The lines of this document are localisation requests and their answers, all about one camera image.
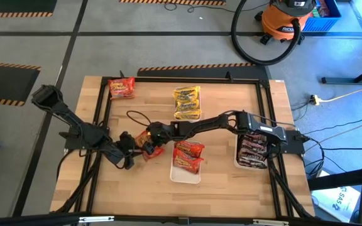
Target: wooden tabletop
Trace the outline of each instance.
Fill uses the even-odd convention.
[[[92,122],[102,77],[87,76],[80,92],[76,114]],[[259,114],[254,85],[194,83],[201,86],[202,119],[227,110],[245,110]],[[136,82],[136,97],[114,100],[111,104],[110,135],[119,139],[123,131],[134,137],[144,129],[126,117],[127,110],[146,114],[151,121],[173,121],[175,87],[191,83]],[[270,81],[271,97],[277,121],[293,123],[284,81]],[[103,118],[105,100],[101,110]],[[268,106],[264,102],[266,115]],[[260,217],[275,218],[269,171],[249,171],[233,165],[236,135],[227,130],[215,130],[196,135],[191,140],[205,144],[205,159],[199,184],[175,183],[170,180],[172,142],[165,153],[145,162],[135,158],[130,170],[118,170],[102,158],[92,213],[113,215],[155,215],[189,217]],[[314,214],[310,191],[302,160],[297,155],[284,154],[288,185],[305,209]],[[63,163],[55,188],[51,210],[60,208],[79,183],[83,158],[72,153]],[[86,188],[81,210],[85,210],[89,187]],[[278,188],[282,213],[286,215],[283,192]]]

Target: yellow snack pack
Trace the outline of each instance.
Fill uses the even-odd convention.
[[[199,107],[199,100],[193,100],[188,103],[177,102],[177,109],[176,111],[183,111],[183,110],[195,110]]]
[[[175,119],[196,120],[200,118],[201,110],[186,110],[174,113]]]
[[[180,87],[174,90],[174,98],[178,102],[188,103],[198,98],[200,86]]]

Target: gray floor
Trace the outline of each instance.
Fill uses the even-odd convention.
[[[0,31],[72,31],[81,0],[58,0],[51,18],[0,19]],[[229,1],[228,9],[237,2]],[[250,1],[253,8],[266,1]],[[332,32],[361,32],[348,3],[339,3],[341,20]],[[186,12],[187,6],[166,11],[161,4],[125,4],[112,0],[89,1],[81,31],[229,31],[232,13],[210,9]],[[245,12],[241,17],[241,31],[261,31],[253,16],[261,9]],[[254,57],[269,59],[280,54],[287,43],[274,41],[268,46],[258,44],[258,37],[239,37],[244,49]],[[39,65],[42,72],[33,88],[43,83],[55,83],[69,41],[68,37],[0,37],[0,62]],[[64,100],[75,109],[85,75],[135,76],[139,67],[191,65],[206,63],[244,62],[225,36],[107,36],[78,37],[63,81]],[[322,85],[320,77],[355,77],[362,73],[362,38],[310,38],[298,46],[283,62],[270,66],[274,79],[287,84],[291,104],[305,101],[310,94],[328,99],[362,86]],[[24,107],[0,106],[0,217],[9,215],[30,157],[43,113],[27,103]],[[297,122],[307,132],[362,118],[362,93],[310,106],[306,116]],[[49,128],[46,143],[36,171],[25,215],[47,213],[54,187],[55,170],[63,154],[64,140],[58,132],[66,125],[56,119]],[[314,133],[324,139],[347,128]],[[362,128],[325,142],[325,147],[362,147]],[[328,151],[328,157],[345,170],[362,168],[362,151]],[[320,157],[319,149],[312,149],[306,161]],[[324,167],[341,172],[330,161]]]

